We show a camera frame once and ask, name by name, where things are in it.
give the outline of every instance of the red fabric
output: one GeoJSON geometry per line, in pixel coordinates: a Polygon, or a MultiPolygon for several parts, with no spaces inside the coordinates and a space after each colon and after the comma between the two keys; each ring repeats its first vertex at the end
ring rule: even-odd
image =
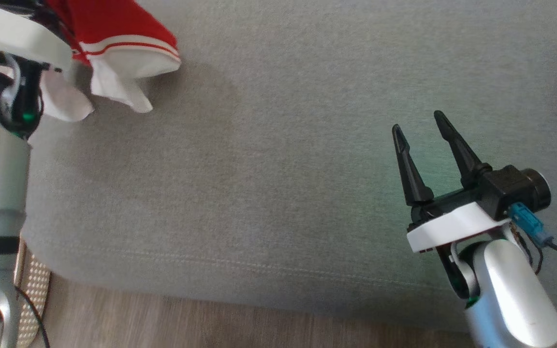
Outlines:
{"type": "MultiPolygon", "coordinates": [[[[151,14],[134,0],[47,0],[64,24],[66,36],[74,51],[73,57],[89,65],[86,55],[100,52],[84,52],[79,42],[97,44],[106,38],[119,35],[142,35],[166,42],[177,49],[177,40],[151,14]]],[[[111,46],[152,46],[148,43],[112,43],[111,46]]]]}

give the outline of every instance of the wooden floor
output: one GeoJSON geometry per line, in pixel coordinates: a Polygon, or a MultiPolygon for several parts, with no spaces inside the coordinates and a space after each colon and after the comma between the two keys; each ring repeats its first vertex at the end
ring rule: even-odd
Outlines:
{"type": "Polygon", "coordinates": [[[465,334],[135,295],[57,276],[44,320],[53,348],[473,348],[465,334]]]}

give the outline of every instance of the seam stitching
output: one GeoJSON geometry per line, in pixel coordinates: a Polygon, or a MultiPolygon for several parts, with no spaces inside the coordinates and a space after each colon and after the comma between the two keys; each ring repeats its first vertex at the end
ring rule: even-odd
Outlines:
{"type": "Polygon", "coordinates": [[[382,283],[391,283],[391,284],[397,284],[404,287],[409,286],[409,287],[422,287],[422,288],[435,289],[435,290],[444,290],[443,288],[435,287],[435,286],[427,286],[424,284],[415,284],[410,282],[400,282],[400,281],[389,280],[389,279],[365,277],[362,275],[345,275],[341,273],[332,273],[328,271],[313,271],[310,269],[303,269],[303,268],[283,267],[283,266],[276,266],[276,265],[269,265],[269,264],[224,260],[224,259],[217,259],[217,258],[207,258],[203,256],[178,255],[172,253],[157,253],[154,251],[136,251],[136,250],[127,250],[127,249],[117,249],[114,247],[89,246],[78,242],[62,243],[62,242],[55,242],[53,240],[40,240],[37,242],[42,243],[44,245],[49,245],[51,247],[57,247],[58,249],[65,251],[67,253],[74,253],[74,251],[71,251],[69,248],[76,247],[77,249],[83,250],[84,253],[99,255],[99,252],[103,252],[103,253],[110,253],[111,255],[123,256],[129,259],[132,258],[138,260],[152,260],[156,262],[164,259],[173,259],[178,262],[189,262],[189,263],[205,264],[210,266],[224,266],[224,267],[234,268],[234,269],[257,271],[259,273],[270,273],[270,274],[288,275],[288,276],[301,275],[305,277],[313,277],[319,279],[340,279],[347,282],[354,282],[357,284],[380,285],[382,283]]]}

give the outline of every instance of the blue cable connector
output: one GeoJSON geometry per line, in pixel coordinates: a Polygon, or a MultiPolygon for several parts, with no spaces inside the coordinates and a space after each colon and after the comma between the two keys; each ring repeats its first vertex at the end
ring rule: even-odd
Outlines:
{"type": "Polygon", "coordinates": [[[546,243],[553,240],[544,229],[543,222],[523,203],[514,203],[509,207],[508,216],[524,230],[532,241],[541,249],[546,247],[546,243]]]}

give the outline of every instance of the gray fabric surface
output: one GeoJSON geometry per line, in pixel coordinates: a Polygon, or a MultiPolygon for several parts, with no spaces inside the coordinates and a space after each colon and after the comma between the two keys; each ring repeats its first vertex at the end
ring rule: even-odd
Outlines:
{"type": "MultiPolygon", "coordinates": [[[[95,99],[32,139],[25,238],[120,289],[462,330],[405,239],[391,127],[459,187],[444,110],[480,157],[542,172],[557,235],[557,1],[143,0],[179,39],[155,111],[95,99]]],[[[540,276],[557,306],[557,255],[540,276]]]]}

